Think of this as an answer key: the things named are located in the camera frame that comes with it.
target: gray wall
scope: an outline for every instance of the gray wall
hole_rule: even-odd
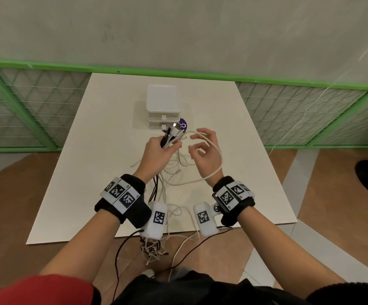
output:
[[[0,0],[0,59],[331,82],[367,47],[368,0]]]

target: person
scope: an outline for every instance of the person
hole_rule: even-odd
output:
[[[218,146],[215,132],[207,128],[199,128],[197,131]],[[194,134],[191,139],[203,139],[203,135]],[[145,185],[166,167],[171,156],[182,147],[181,142],[177,142],[162,149],[160,141],[161,137],[150,138],[136,172],[121,177],[140,194],[144,193]],[[201,177],[212,174],[221,164],[219,152],[205,141],[189,146],[188,151]],[[233,182],[233,179],[224,176],[221,169],[206,179],[206,182],[216,192]],[[215,282],[208,275],[195,271],[168,283],[158,282],[142,274],[122,291],[113,304],[368,303],[367,283],[346,283],[252,205],[253,198],[249,197],[229,214],[235,212],[235,220],[284,291],[272,287],[254,287],[247,280],[237,285]],[[115,213],[108,207],[99,208],[39,275],[0,289],[0,304],[100,304],[100,293],[92,282],[120,223],[125,220],[120,212]]]

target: white shoe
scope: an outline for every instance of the white shoe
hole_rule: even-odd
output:
[[[142,273],[143,275],[146,275],[147,277],[151,278],[154,277],[154,271],[152,269],[147,269]]]

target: table top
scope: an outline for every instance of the table top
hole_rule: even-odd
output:
[[[95,214],[94,205],[106,185],[115,176],[132,174],[135,168],[130,166],[140,160],[149,138],[163,135],[147,122],[149,84],[177,87],[180,117],[188,130],[207,127],[216,131],[223,173],[241,180],[255,193],[256,208],[262,214],[275,224],[297,221],[234,82],[93,73],[27,244],[69,241]],[[184,139],[182,153],[188,155],[187,146],[197,142]],[[188,166],[171,182],[199,178],[197,168]],[[167,185],[166,193],[167,203],[187,207],[194,220],[195,204],[214,203],[212,190],[203,181]],[[126,220],[116,236],[128,236],[135,230]],[[193,230],[188,212],[171,216],[170,232]]]

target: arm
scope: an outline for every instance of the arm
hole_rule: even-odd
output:
[[[217,145],[215,132],[207,128],[200,128],[197,131],[205,133]],[[202,139],[202,136],[194,134],[191,139]],[[190,146],[188,150],[201,176],[208,176],[219,167],[221,162],[219,153],[207,143],[198,143]],[[223,173],[220,170],[206,181],[213,187],[222,177]],[[254,207],[244,209],[237,220],[284,290],[305,298],[321,287],[344,282]]]
[[[178,142],[162,149],[161,138],[150,138],[139,168],[133,174],[145,184],[164,169],[174,152],[181,148],[181,142]],[[120,221],[116,216],[99,210],[45,266],[40,275],[59,274],[93,282],[119,226]]]

